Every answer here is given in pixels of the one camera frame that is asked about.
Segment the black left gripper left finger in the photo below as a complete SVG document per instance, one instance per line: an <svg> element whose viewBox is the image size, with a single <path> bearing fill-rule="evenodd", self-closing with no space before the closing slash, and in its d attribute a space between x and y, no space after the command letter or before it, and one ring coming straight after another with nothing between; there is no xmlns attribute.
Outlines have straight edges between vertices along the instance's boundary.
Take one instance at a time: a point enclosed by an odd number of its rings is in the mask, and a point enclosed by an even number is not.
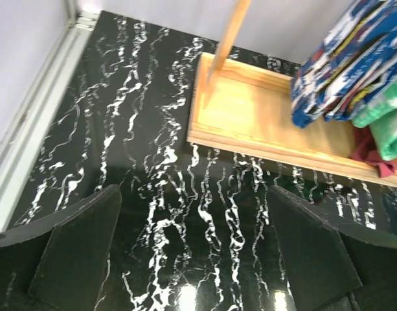
<svg viewBox="0 0 397 311"><path fill-rule="evenodd" d="M110 185L0 233L0 310L94 310L121 201Z"/></svg>

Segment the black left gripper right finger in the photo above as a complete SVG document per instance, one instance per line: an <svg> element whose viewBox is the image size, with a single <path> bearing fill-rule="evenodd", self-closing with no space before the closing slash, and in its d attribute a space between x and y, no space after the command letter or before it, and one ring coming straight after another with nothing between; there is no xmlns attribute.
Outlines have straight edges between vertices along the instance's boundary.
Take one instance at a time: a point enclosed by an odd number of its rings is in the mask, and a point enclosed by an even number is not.
<svg viewBox="0 0 397 311"><path fill-rule="evenodd" d="M297 310L397 310L397 236L278 186L269 215Z"/></svg>

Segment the green patterned trousers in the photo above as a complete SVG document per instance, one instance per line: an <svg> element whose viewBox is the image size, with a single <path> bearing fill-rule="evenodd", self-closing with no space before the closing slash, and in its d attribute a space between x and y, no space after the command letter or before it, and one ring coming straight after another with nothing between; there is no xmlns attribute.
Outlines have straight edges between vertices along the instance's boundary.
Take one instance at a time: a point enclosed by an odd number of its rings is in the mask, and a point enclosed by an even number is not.
<svg viewBox="0 0 397 311"><path fill-rule="evenodd" d="M369 127L383 160L397 158L397 77L354 116L357 128Z"/></svg>

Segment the blue patterned trousers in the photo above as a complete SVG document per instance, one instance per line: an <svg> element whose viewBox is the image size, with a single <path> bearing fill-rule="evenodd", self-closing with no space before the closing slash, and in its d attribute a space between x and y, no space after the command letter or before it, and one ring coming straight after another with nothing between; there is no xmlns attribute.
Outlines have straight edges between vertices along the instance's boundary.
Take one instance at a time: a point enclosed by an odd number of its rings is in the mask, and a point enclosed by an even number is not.
<svg viewBox="0 0 397 311"><path fill-rule="evenodd" d="M397 1L354 1L291 81L291 119L348 121L397 79Z"/></svg>

